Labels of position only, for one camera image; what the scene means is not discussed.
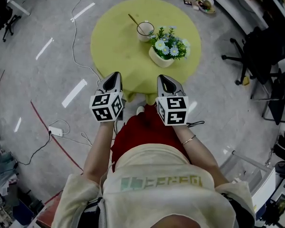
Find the black office chair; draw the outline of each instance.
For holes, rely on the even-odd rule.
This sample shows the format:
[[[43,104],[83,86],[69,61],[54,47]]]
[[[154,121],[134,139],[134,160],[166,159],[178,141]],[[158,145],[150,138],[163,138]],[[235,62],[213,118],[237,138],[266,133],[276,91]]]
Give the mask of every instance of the black office chair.
[[[0,30],[5,27],[5,33],[3,37],[3,41],[6,42],[6,35],[8,31],[11,35],[13,35],[13,32],[11,30],[12,25],[18,21],[21,16],[14,15],[12,17],[12,9],[7,6],[6,0],[0,0]]]
[[[273,84],[271,96],[268,99],[259,99],[257,101],[267,101],[262,113],[262,117],[268,121],[275,121],[276,125],[285,123],[282,119],[285,108],[285,73],[278,77]],[[265,118],[265,113],[269,107],[273,119]]]
[[[246,36],[243,50],[235,39],[231,38],[230,42],[235,43],[241,57],[222,55],[222,59],[243,63],[241,78],[236,80],[236,85],[243,83],[247,68],[252,74],[251,79],[256,78],[262,85],[268,81],[273,84],[271,77],[276,75],[270,74],[271,65],[285,59],[285,22],[263,31],[256,27],[253,32]]]

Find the yellow round table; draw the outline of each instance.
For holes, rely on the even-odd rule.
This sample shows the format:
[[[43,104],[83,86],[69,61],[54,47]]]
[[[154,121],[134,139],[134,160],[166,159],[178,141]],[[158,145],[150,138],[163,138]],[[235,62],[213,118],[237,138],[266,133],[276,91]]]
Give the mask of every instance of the yellow round table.
[[[140,23],[147,20],[157,33],[160,26],[176,26],[175,36],[187,39],[191,54],[185,59],[175,60],[167,67],[158,67],[148,55],[149,42],[137,37],[137,25],[131,14]],[[152,105],[157,96],[157,76],[164,74],[180,83],[197,69],[201,43],[192,20],[179,8],[161,0],[127,0],[108,10],[97,22],[92,35],[90,51],[96,68],[102,77],[113,72],[122,75],[123,93],[128,101],[135,93],[146,94],[147,103]]]

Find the gray floor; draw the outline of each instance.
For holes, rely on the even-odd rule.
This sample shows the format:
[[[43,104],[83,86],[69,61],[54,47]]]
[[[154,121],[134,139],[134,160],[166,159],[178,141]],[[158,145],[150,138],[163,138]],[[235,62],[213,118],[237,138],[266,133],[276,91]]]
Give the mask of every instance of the gray floor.
[[[72,60],[71,44],[74,23],[71,10],[79,0],[27,0],[23,4],[31,15],[22,16],[14,27],[14,35],[1,41],[0,31],[0,135],[3,148],[13,152],[21,162],[28,162],[32,153],[48,139],[46,129],[33,111],[30,100],[48,125],[57,119],[66,120],[71,127],[69,138],[83,142],[80,132],[93,141],[98,123],[88,105],[96,89],[97,77],[89,69],[80,68]],[[90,35],[103,13],[123,0],[82,0],[74,15],[94,2],[96,5],[77,19],[78,33],[75,57],[85,66],[95,67],[90,56]],[[206,123],[194,127],[199,139],[214,154],[219,164],[226,161],[228,149],[237,149],[248,157],[264,163],[272,147],[277,126],[264,121],[264,105],[250,100],[251,86],[236,86],[240,64],[221,60],[221,54],[237,56],[230,37],[241,41],[243,34],[220,7],[209,16],[183,4],[182,0],[165,0],[181,8],[196,25],[202,41],[202,57],[198,70],[184,84],[190,101],[197,107],[189,116],[191,122]],[[48,40],[54,41],[36,60]],[[79,83],[88,83],[79,95],[64,108],[61,102]],[[125,120],[135,114],[144,97],[127,104]],[[22,118],[19,130],[14,129]],[[59,140],[70,156],[82,167],[89,147]],[[71,173],[80,170],[64,152],[50,142],[32,159],[31,165],[19,166],[21,182],[39,199],[46,201],[63,189]]]

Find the power strip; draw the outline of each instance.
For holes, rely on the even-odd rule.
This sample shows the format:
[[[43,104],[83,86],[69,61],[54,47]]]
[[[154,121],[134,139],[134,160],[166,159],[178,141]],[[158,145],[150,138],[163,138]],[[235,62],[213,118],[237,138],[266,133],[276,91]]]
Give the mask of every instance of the power strip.
[[[49,126],[48,130],[51,131],[52,135],[55,135],[55,136],[58,136],[58,137],[63,137],[64,132],[60,128]]]

